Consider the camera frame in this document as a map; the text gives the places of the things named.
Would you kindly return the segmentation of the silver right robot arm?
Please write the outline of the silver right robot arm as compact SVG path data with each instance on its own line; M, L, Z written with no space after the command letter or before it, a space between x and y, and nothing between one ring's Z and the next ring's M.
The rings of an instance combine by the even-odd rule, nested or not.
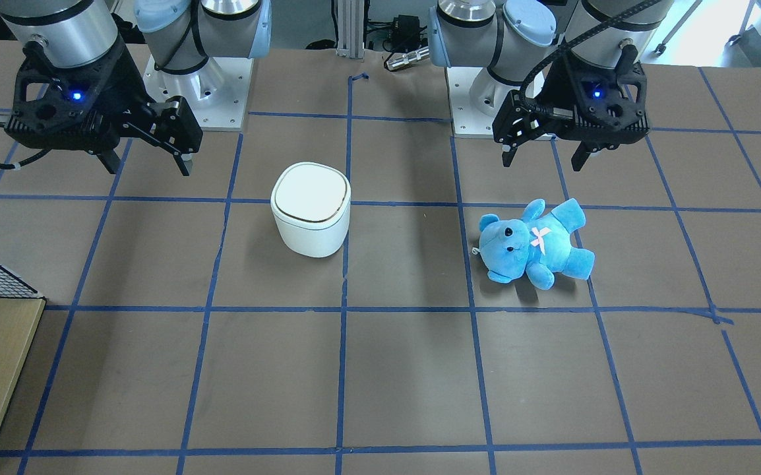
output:
M132 22L104 1L0 1L0 17L25 56L0 127L35 150L3 170L75 150L116 174L116 147L130 137L189 175L210 116L243 116L246 93L229 64L271 46L269 1L136 1Z

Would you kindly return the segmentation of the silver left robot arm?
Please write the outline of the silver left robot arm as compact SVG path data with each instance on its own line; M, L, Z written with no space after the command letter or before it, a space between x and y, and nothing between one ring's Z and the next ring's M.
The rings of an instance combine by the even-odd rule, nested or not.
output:
M645 139L652 124L640 62L670 1L566 1L564 30L540 1L439 1L427 24L431 62L479 67L504 85L489 101L491 133L510 166L520 146L547 133L592 154Z

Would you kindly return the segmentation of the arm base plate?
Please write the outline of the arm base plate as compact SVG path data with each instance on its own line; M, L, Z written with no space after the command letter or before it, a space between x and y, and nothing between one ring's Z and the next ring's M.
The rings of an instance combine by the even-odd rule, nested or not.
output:
M161 102L184 96L202 130L241 132L255 63L251 58L212 57L199 71L171 75L156 71L149 57L143 81L146 91Z
M493 121L513 86L494 79L486 67L447 67L446 81L454 135L492 139Z

